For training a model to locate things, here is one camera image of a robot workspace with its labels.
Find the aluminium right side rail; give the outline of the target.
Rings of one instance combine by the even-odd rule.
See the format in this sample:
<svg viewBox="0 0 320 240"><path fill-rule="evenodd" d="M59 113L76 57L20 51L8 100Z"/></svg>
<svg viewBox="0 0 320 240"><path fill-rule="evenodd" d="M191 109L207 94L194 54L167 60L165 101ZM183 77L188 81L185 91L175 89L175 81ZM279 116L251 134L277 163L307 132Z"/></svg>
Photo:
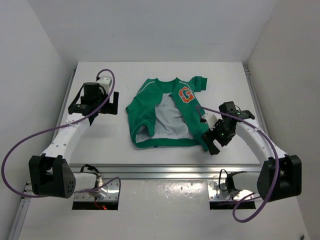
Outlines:
<svg viewBox="0 0 320 240"><path fill-rule="evenodd" d="M248 83L248 86L249 86L250 94L251 94L251 97L252 97L252 100L253 100L253 105L254 105L254 109L255 109L255 112L256 112L257 121L259 123L260 128L269 137L270 136L269 130L268 130L268 127L267 127L267 124L266 124L266 121L265 121L265 118L264 118L264 115L263 115L263 112L262 112L262 108L261 108L261 105L260 105L260 102L259 102L259 98L258 98L257 92L256 92L255 87L254 87L253 82L252 82L252 76L251 76L249 67L244 65L243 69L244 69L245 77L247 79L247 83Z"/></svg>

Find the metal base plate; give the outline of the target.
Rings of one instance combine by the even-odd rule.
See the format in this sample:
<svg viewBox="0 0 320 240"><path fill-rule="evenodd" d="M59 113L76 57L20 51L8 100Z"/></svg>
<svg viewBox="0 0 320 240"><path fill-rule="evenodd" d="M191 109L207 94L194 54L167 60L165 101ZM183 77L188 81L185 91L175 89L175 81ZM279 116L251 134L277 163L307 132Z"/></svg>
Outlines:
<svg viewBox="0 0 320 240"><path fill-rule="evenodd" d="M104 185L97 192L78 192L74 194L74 202L117 202L120 197L121 180L118 178L113 179L102 179L98 186Z"/></svg>
<svg viewBox="0 0 320 240"><path fill-rule="evenodd" d="M222 202L233 202L239 201L243 197L252 194L249 190L233 191L222 191L219 188L218 180L209 180L207 182L208 198L210 203L222 203Z"/></svg>

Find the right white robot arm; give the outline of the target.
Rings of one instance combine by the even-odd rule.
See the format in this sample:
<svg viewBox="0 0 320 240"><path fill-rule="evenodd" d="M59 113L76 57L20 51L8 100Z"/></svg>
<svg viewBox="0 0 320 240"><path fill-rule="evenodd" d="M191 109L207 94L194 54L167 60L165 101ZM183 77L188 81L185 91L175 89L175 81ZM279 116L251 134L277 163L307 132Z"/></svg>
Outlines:
<svg viewBox="0 0 320 240"><path fill-rule="evenodd" d="M234 102L224 102L211 114L200 114L200 122L209 129L202 135L211 155L217 155L221 147L239 136L250 148L261 165L259 173L236 171L227 173L224 192L248 190L264 201L273 202L296 197L302 193L302 161L297 155L289 155L280 149L259 127L249 110L240 110Z"/></svg>

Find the aluminium front rail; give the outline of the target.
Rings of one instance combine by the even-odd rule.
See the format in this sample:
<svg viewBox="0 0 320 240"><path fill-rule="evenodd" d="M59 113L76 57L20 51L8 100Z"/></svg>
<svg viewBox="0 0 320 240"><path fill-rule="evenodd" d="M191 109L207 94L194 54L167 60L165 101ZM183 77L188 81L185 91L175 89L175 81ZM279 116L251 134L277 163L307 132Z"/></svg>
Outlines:
<svg viewBox="0 0 320 240"><path fill-rule="evenodd" d="M104 179L124 180L210 180L217 179L220 170L258 173L258 164L92 164Z"/></svg>

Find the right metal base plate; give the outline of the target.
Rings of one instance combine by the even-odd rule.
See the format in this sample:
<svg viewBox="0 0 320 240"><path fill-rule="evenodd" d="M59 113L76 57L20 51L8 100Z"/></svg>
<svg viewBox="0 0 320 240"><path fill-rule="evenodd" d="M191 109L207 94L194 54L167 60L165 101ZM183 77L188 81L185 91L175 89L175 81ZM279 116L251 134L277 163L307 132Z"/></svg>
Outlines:
<svg viewBox="0 0 320 240"><path fill-rule="evenodd" d="M233 202L239 201L243 197L252 194L249 190L233 191L222 191L219 188L218 180L209 180L207 182L208 198L210 203L222 203L222 202Z"/></svg>

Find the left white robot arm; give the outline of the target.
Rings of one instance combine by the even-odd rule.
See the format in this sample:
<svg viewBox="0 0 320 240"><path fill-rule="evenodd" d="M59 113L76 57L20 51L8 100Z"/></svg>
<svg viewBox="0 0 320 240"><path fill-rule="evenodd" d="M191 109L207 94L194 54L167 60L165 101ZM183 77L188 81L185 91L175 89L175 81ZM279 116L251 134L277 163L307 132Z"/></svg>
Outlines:
<svg viewBox="0 0 320 240"><path fill-rule="evenodd" d="M74 173L72 153L86 130L100 114L118 113L119 93L112 93L113 80L102 77L85 82L68 107L65 124L41 155L28 163L32 192L38 196L70 198L73 193L97 186L97 173Z"/></svg>

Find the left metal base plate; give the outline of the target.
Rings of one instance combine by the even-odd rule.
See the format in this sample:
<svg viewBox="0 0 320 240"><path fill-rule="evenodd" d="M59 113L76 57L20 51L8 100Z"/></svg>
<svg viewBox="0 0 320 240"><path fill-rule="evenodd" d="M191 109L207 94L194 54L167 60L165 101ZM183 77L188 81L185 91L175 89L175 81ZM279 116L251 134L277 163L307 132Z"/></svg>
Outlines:
<svg viewBox="0 0 320 240"><path fill-rule="evenodd" d="M78 192L74 194L74 202L117 202L120 197L121 180L118 178L113 179L102 179L98 186L104 185L97 192Z"/></svg>

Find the green jacket with orange G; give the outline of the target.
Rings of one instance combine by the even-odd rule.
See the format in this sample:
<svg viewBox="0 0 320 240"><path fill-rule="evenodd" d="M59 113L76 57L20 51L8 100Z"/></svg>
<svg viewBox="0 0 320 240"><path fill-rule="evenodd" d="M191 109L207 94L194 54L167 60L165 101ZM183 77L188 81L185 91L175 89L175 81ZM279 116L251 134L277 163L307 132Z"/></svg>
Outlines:
<svg viewBox="0 0 320 240"><path fill-rule="evenodd" d="M209 129L201 122L204 110L196 93L206 90L207 78L189 81L147 79L126 107L129 134L137 148L208 146L202 139Z"/></svg>

